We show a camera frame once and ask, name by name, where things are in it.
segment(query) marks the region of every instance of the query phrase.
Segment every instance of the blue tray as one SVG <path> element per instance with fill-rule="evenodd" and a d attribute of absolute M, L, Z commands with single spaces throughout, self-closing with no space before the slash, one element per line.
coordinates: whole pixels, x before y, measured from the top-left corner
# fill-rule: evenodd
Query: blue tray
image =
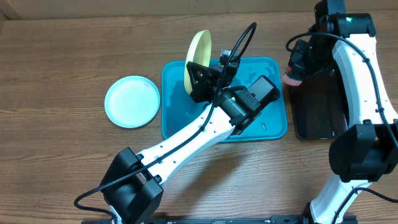
<path fill-rule="evenodd" d="M 170 62 L 162 71 L 162 134 L 168 139 L 196 119 L 206 103 L 195 103 L 184 88 L 184 61 Z M 218 60 L 210 60 L 218 69 Z M 260 75 L 268 77 L 280 91 L 280 98 L 270 103 L 242 134 L 230 136 L 224 142 L 279 139 L 287 131 L 287 118 L 279 68 L 269 57 L 242 58 L 231 86 L 249 87 Z"/>

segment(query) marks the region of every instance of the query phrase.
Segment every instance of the blue rectangular mat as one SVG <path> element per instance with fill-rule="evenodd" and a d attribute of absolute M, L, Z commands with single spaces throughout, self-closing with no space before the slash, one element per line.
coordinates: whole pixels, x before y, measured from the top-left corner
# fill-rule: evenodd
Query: blue rectangular mat
<path fill-rule="evenodd" d="M 210 60 L 218 69 L 218 59 Z M 168 63 L 162 71 L 162 134 L 168 139 L 203 112 L 204 103 L 195 103 L 184 88 L 185 61 Z M 287 118 L 279 68 L 269 57 L 242 58 L 231 86 L 247 88 L 261 75 L 268 77 L 279 89 L 280 98 L 270 103 L 242 134 L 230 136 L 225 142 L 279 139 L 287 131 Z"/>

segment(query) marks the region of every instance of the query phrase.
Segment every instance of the wooden table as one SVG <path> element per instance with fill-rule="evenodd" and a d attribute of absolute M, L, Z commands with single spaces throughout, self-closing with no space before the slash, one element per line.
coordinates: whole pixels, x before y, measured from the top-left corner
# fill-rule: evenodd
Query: wooden table
<path fill-rule="evenodd" d="M 370 12 L 379 66 L 398 110 L 398 11 Z M 192 37 L 209 29 L 212 57 L 230 49 L 257 21 L 245 53 L 270 56 L 284 69 L 286 41 L 314 23 L 312 13 L 117 17 L 6 21 L 0 35 L 0 223 L 79 223 L 107 218 L 73 206 L 100 183 L 113 157 L 163 141 L 160 114 L 123 129 L 103 101 L 118 79 L 138 74 L 161 90 L 169 61 L 185 60 Z M 189 162 L 165 188 L 157 215 L 187 218 L 269 217 L 302 212 L 330 175 L 330 141 L 299 141 L 288 94 L 289 130 L 276 141 L 217 144 Z M 372 189 L 398 198 L 398 171 Z M 106 208 L 101 194 L 85 205 Z M 348 214 L 360 223 L 392 223 L 398 206 L 362 193 Z"/>

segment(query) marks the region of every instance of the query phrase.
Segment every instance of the wall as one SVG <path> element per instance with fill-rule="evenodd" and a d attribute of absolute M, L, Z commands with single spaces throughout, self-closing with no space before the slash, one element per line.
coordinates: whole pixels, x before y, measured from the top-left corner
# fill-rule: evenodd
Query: wall
<path fill-rule="evenodd" d="M 10 19 L 312 11 L 319 0 L 0 0 Z M 396 0 L 346 0 L 348 10 L 398 9 Z"/>

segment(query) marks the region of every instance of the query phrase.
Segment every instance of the round white plate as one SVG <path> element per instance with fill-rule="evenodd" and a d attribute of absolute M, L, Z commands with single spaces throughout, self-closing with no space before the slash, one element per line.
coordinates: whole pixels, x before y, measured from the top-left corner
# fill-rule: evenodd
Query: round white plate
<path fill-rule="evenodd" d="M 123 128 L 138 128 L 150 122 L 159 110 L 159 90 L 149 79 L 124 77 L 114 83 L 105 96 L 108 118 Z"/>

